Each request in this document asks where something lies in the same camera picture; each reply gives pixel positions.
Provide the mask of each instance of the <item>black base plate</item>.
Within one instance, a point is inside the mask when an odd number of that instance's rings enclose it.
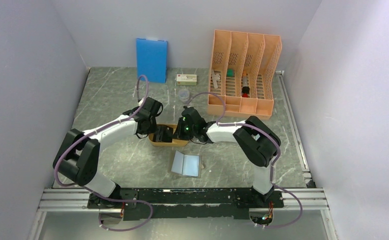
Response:
[[[153,204],[154,219],[233,217],[250,219],[249,208],[268,208],[269,202],[274,208],[283,208],[280,191],[273,191],[263,202],[261,195],[248,187],[239,188],[122,188],[124,199],[137,198]],[[109,209],[95,195],[90,195],[87,208]],[[112,208],[121,208],[116,204]],[[125,221],[145,219],[150,213],[149,206],[141,203],[128,203],[125,206]]]

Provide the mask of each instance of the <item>green object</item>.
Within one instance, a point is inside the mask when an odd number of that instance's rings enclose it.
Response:
[[[234,78],[234,70],[233,69],[227,69],[227,77]]]

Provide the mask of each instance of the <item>blue box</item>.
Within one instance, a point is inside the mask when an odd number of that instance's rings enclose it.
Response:
[[[135,43],[137,77],[146,75],[149,82],[164,84],[167,70],[168,42],[137,38]]]

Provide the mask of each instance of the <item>clear plastic cup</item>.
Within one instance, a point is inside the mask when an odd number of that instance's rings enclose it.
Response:
[[[183,102],[186,103],[190,98],[190,92],[186,88],[180,89],[178,91],[178,98]]]

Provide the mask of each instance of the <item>gray marble tabletop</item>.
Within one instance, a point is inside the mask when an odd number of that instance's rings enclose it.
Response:
[[[176,74],[197,74],[196,86],[176,85]],[[93,129],[116,119],[122,112],[137,106],[135,84],[137,69],[134,67],[93,67],[85,84],[80,103],[75,113],[73,128],[80,131]],[[141,83],[140,95],[145,93]],[[208,90],[207,68],[170,68],[166,83],[150,83],[149,96],[163,103],[163,112],[157,117],[158,124],[177,123],[183,110],[176,93],[182,88],[196,93]],[[274,110],[270,120],[264,123],[281,139],[281,158],[276,164],[275,182],[282,187],[305,187],[301,161],[295,147],[296,140],[291,132],[283,93],[275,78],[272,83]],[[195,98],[195,107],[206,121],[218,116],[208,115],[207,96]],[[238,122],[240,117],[224,117],[221,121]],[[200,178],[175,177],[168,173],[172,152],[200,155],[205,168]],[[98,171],[123,188],[214,188],[251,187],[253,164],[237,143],[219,142],[194,144],[184,147],[152,146],[147,138],[126,137],[106,148],[99,157]]]

